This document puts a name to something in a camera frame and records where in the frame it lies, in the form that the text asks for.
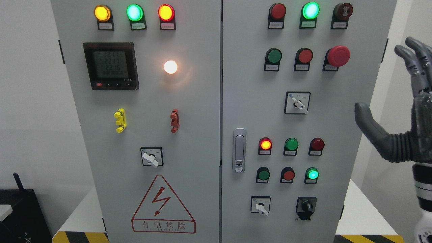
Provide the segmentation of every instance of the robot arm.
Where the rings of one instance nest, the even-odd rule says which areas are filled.
[[[390,162],[415,161],[413,165],[416,194],[423,217],[417,223],[416,243],[432,243],[432,48],[408,37],[394,52],[403,58],[411,75],[413,106],[411,130],[405,134],[387,133],[372,117],[369,106],[356,103],[356,123],[375,146],[380,155]]]

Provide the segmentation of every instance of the green indicator light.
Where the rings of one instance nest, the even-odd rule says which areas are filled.
[[[271,63],[277,63],[282,59],[282,53],[279,50],[271,50],[267,56],[268,60]]]
[[[270,173],[268,173],[267,171],[261,171],[261,172],[258,174],[258,178],[259,178],[260,180],[265,181],[265,180],[267,180],[267,179],[270,178]]]
[[[306,19],[314,19],[320,13],[320,6],[316,2],[310,2],[303,7],[302,12]]]
[[[320,176],[320,173],[318,172],[317,168],[309,168],[306,171],[306,174],[308,175],[308,178],[312,180],[315,180],[316,178],[318,178],[318,176]]]
[[[129,5],[126,9],[126,13],[127,17],[132,21],[139,21],[143,17],[143,9],[136,4]]]
[[[285,147],[291,151],[296,150],[299,147],[299,142],[295,138],[290,138],[285,142]]]

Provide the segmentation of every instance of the yellow indicator light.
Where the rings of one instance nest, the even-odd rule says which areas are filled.
[[[261,143],[261,148],[264,150],[267,150],[269,148],[271,148],[271,142],[268,140],[265,140]]]
[[[166,61],[163,65],[163,69],[169,74],[174,74],[175,72],[177,72],[177,68],[177,63],[173,60]]]
[[[95,8],[95,17],[101,22],[108,21],[111,18],[111,10],[106,5],[97,5]]]
[[[174,9],[171,5],[162,4],[158,10],[159,18],[163,21],[170,21],[174,18]]]

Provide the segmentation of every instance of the white indicator light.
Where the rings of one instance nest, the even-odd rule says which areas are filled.
[[[177,72],[177,63],[173,60],[169,60],[165,62],[165,64],[163,65],[163,69],[168,74],[174,74],[175,72]]]

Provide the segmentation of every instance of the red push button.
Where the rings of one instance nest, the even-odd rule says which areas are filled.
[[[314,138],[311,141],[311,147],[313,150],[321,151],[324,148],[324,141],[319,137]]]
[[[281,20],[285,14],[286,8],[282,3],[275,3],[270,7],[270,17],[274,20]]]
[[[303,50],[300,51],[300,53],[298,54],[297,59],[301,62],[301,63],[308,63],[312,60],[312,57],[314,56],[314,54],[312,53],[312,51],[310,49],[304,48]]]
[[[344,45],[337,45],[330,49],[327,54],[328,63],[335,67],[345,65],[351,56],[348,47]]]
[[[295,177],[295,174],[293,171],[287,171],[283,174],[283,178],[287,181],[294,179],[294,177]]]
[[[340,3],[334,8],[334,15],[340,20],[348,20],[353,14],[353,6],[350,3]]]

